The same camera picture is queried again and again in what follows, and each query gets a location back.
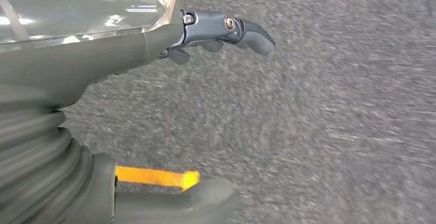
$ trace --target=bolt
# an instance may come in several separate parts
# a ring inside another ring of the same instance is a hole
[[[228,31],[234,30],[234,20],[230,16],[224,17],[224,27],[226,27]]]
[[[183,23],[185,25],[189,25],[194,23],[194,16],[190,15],[190,14],[186,14],[183,16]]]

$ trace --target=screw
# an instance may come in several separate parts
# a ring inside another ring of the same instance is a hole
[[[162,52],[160,53],[160,55],[159,55],[157,58],[158,58],[158,59],[163,59],[163,58],[168,57],[169,54],[170,54],[169,50],[168,50],[168,49],[165,49],[164,51],[162,51]]]
[[[224,27],[226,27],[228,31],[234,30],[234,20],[230,16],[224,17]]]
[[[190,15],[190,14],[186,14],[183,16],[183,23],[185,25],[189,25],[194,23],[194,16]]]

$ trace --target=yellow plastic part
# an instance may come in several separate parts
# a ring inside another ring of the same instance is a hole
[[[198,171],[176,173],[156,169],[117,166],[116,175],[119,181],[178,187],[181,188],[182,192],[200,181],[200,173]]]

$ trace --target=ribbed hose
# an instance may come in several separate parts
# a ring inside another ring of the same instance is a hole
[[[57,224],[83,199],[93,158],[61,111],[0,115],[0,223]]]

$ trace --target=gray plastic part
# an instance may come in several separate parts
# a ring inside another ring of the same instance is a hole
[[[267,55],[274,50],[275,42],[261,26],[243,20],[246,34],[235,46],[242,49],[250,48],[260,55]]]
[[[0,108],[63,108],[89,84],[145,62],[142,34],[1,54]]]
[[[179,65],[186,64],[189,61],[189,54],[183,49],[171,50],[168,54],[168,58],[172,59],[175,63]]]
[[[205,42],[200,44],[204,49],[212,53],[218,53],[224,47],[224,43],[218,41]]]
[[[93,157],[65,128],[60,111],[0,113],[2,224],[59,223],[90,187]]]
[[[195,23],[185,26],[183,46],[197,46],[202,42],[216,41],[231,32],[224,27],[224,13],[212,11],[186,11],[194,16]]]
[[[169,48],[169,45],[171,46],[179,41],[183,35],[183,29],[183,21],[180,16],[180,2],[176,0],[170,24],[144,34],[147,44],[145,64],[150,64],[165,49]]]
[[[238,201],[224,179],[201,181],[180,195],[116,193],[114,224],[224,224]]]
[[[112,223],[115,216],[116,161],[106,154],[94,155],[92,181],[80,207],[62,224]]]

